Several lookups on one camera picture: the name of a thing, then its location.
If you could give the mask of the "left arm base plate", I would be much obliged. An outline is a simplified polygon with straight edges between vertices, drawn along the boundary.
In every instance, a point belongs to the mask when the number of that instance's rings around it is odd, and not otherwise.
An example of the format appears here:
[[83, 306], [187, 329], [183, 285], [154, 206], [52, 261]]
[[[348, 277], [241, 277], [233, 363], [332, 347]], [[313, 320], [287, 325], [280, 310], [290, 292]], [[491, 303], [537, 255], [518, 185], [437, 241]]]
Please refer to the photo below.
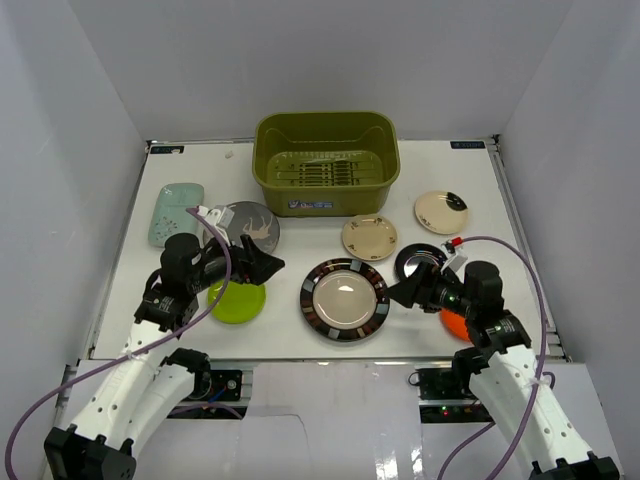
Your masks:
[[241, 370], [211, 370], [195, 380], [191, 394], [169, 414], [170, 419], [242, 420], [246, 408], [241, 407], [243, 373]]

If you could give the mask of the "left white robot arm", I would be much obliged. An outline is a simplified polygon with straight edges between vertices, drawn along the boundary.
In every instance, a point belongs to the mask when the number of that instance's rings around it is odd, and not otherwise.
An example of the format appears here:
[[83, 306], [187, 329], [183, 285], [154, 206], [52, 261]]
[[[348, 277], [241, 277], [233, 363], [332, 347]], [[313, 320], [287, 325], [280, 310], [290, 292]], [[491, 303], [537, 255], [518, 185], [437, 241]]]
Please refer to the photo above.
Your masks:
[[238, 246], [175, 234], [148, 278], [118, 360], [87, 405], [66, 427], [54, 427], [44, 451], [55, 479], [130, 479], [136, 454], [185, 398], [211, 387], [207, 354], [180, 347], [199, 308], [198, 295], [217, 282], [262, 285], [283, 269], [283, 260], [260, 250], [248, 235]]

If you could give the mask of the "pale green rectangular plate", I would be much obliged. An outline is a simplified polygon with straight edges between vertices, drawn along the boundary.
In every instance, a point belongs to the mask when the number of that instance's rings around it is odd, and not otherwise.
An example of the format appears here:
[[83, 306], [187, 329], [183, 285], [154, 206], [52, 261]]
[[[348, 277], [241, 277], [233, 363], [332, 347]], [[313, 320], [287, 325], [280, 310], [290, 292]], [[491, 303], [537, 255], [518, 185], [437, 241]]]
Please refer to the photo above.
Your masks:
[[163, 248], [167, 239], [179, 233], [197, 233], [197, 220], [188, 212], [204, 199], [204, 187], [197, 183], [173, 183], [160, 189], [148, 231], [148, 243]]

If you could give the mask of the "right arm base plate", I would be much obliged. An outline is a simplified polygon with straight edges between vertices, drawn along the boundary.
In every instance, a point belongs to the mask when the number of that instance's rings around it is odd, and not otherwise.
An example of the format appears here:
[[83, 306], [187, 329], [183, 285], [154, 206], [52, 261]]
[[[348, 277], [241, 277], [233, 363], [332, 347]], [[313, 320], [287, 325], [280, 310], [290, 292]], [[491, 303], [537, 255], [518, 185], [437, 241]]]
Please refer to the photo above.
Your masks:
[[415, 370], [407, 381], [418, 390], [422, 424], [489, 423], [486, 408], [464, 390], [451, 369]]

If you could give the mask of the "large patterned rim plate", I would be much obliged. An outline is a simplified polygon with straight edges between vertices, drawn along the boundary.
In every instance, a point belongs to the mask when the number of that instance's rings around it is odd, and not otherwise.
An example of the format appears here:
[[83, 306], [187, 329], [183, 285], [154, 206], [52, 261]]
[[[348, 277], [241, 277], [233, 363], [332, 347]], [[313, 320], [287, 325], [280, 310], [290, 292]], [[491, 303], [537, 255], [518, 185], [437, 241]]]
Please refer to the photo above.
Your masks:
[[357, 259], [336, 258], [305, 277], [299, 305], [311, 329], [334, 342], [358, 342], [374, 335], [389, 315], [382, 275]]

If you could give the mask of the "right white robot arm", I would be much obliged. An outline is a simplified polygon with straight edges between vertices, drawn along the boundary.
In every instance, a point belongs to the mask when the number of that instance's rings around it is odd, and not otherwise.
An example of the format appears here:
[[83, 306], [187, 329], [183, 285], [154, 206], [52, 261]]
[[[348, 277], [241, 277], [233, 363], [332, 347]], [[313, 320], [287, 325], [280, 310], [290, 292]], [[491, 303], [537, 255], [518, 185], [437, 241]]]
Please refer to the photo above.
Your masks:
[[471, 347], [452, 362], [453, 390], [477, 398], [510, 445], [529, 479], [617, 479], [610, 457], [599, 457], [577, 432], [542, 375], [543, 359], [520, 321], [504, 306], [498, 268], [466, 265], [456, 282], [429, 263], [389, 287], [400, 305], [443, 309], [465, 320]]

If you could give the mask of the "dark grey deer plate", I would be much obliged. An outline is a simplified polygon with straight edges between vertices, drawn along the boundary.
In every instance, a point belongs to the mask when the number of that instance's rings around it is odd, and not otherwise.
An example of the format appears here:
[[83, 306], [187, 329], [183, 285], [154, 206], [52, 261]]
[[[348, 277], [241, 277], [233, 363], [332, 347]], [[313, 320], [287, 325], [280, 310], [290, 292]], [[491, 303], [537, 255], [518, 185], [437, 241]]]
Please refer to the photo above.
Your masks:
[[227, 230], [230, 245], [241, 246], [241, 236], [248, 234], [265, 253], [272, 254], [275, 251], [280, 239], [280, 225], [266, 206], [252, 201], [239, 201], [225, 206], [234, 212]]

